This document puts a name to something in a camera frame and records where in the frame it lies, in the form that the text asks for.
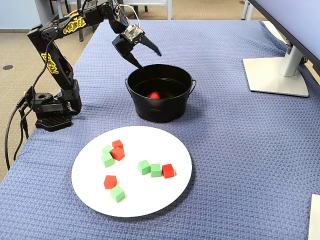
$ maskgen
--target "monitor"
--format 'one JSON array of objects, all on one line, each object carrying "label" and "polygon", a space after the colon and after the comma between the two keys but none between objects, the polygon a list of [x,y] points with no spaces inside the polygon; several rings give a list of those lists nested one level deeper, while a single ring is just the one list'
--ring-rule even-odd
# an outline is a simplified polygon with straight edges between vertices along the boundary
[{"label": "monitor", "polygon": [[290,42],[284,57],[244,59],[251,91],[308,97],[298,66],[320,68],[320,0],[249,0]]}]

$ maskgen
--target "textured blue fabric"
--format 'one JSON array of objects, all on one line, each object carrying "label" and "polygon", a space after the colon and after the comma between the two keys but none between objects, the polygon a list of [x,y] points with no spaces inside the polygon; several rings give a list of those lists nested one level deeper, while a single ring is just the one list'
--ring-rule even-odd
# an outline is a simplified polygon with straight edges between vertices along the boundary
[{"label": "textured blue fabric", "polygon": [[[167,124],[140,119],[126,90],[135,69],[101,24],[75,65],[82,111],[73,126],[36,129],[0,185],[0,239],[307,239],[311,194],[320,194],[320,88],[306,67],[310,98],[250,92],[243,58],[284,56],[260,21],[141,21],[159,57],[139,44],[142,65],[187,70],[197,86],[186,113]],[[178,137],[192,158],[187,189],[171,205],[115,218],[76,196],[80,150],[109,130],[152,126]]]}]

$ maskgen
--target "black cable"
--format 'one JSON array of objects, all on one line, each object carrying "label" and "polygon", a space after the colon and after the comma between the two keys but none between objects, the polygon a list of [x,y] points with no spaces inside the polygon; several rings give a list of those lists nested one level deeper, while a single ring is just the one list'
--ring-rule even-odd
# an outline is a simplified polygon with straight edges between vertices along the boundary
[{"label": "black cable", "polygon": [[6,126],[6,131],[5,131],[5,138],[4,138],[4,154],[5,154],[5,163],[6,163],[6,168],[10,169],[10,163],[9,163],[9,155],[8,155],[8,136],[9,136],[9,130],[10,130],[10,125],[12,122],[12,119],[14,118],[14,115],[16,114],[17,110],[19,109],[18,106],[15,107],[13,112],[11,113],[8,125]]},{"label": "black cable", "polygon": [[84,0],[83,4],[82,4],[82,7],[81,7],[81,13],[82,15],[84,15],[84,9],[85,9],[85,5],[86,3],[88,2],[88,0]]},{"label": "black cable", "polygon": [[75,19],[75,18],[77,18],[77,17],[79,17],[79,16],[80,16],[80,15],[77,14],[77,15],[71,17],[71,18],[69,19],[69,21],[67,21],[66,24],[62,27],[62,30],[61,30],[61,31],[63,32],[63,30],[66,28],[66,26],[68,26],[68,24],[69,24],[73,19]]},{"label": "black cable", "polygon": [[42,69],[42,71],[40,72],[40,74],[38,75],[38,77],[36,78],[36,80],[34,81],[33,85],[32,85],[32,95],[33,95],[33,99],[32,99],[32,105],[29,109],[29,111],[26,112],[26,114],[21,118],[21,121],[20,121],[20,132],[21,132],[21,138],[20,138],[20,143],[18,145],[18,147],[16,148],[15,150],[15,153],[14,153],[14,156],[13,156],[13,160],[15,161],[16,160],[16,157],[17,157],[17,153],[21,147],[21,144],[22,144],[22,141],[24,140],[24,131],[23,131],[23,123],[24,123],[24,120],[25,118],[29,115],[29,113],[33,110],[34,108],[34,105],[35,105],[35,101],[36,101],[36,91],[35,91],[35,86],[39,80],[39,78],[41,77],[41,75],[45,72],[46,68],[47,68],[47,64],[48,64],[48,49],[49,49],[49,46],[50,44],[55,40],[56,38],[52,38],[49,43],[47,44],[46,46],[46,49],[45,49],[45,63],[44,63],[44,67]]},{"label": "black cable", "polygon": [[[25,102],[23,104],[22,107],[19,108],[19,113],[20,113],[20,117],[23,118],[25,115],[25,109],[28,107],[28,103]],[[28,123],[27,123],[27,119],[25,118],[23,121],[23,129],[24,129],[24,133],[25,133],[25,138],[28,140],[29,138],[29,134],[28,134]]]}]

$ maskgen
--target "bucket handle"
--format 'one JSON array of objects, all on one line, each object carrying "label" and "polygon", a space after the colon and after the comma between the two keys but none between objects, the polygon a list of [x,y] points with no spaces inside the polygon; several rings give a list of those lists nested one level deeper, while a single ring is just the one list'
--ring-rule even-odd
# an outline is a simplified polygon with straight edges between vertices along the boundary
[{"label": "bucket handle", "polygon": [[126,78],[126,79],[124,80],[124,83],[125,83],[126,89],[128,90],[128,92],[129,92],[129,94],[130,94],[130,96],[131,96],[131,98],[132,98],[131,92],[129,91],[129,88],[128,88],[128,78]]},{"label": "bucket handle", "polygon": [[197,80],[194,80],[194,79],[193,79],[192,82],[194,82],[194,86],[193,86],[192,90],[189,92],[188,97],[190,96],[190,94],[192,94],[192,92],[195,90],[195,87],[196,87],[196,85],[197,85]]}]

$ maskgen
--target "black metal bucket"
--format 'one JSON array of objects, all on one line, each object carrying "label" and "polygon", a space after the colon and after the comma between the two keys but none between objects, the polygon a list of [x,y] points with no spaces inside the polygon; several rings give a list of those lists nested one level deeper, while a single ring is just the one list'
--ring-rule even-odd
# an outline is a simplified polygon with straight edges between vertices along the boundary
[{"label": "black metal bucket", "polygon": [[[125,80],[137,114],[152,123],[168,123],[180,118],[196,84],[182,68],[164,64],[137,69]],[[150,98],[154,92],[160,99]]]}]

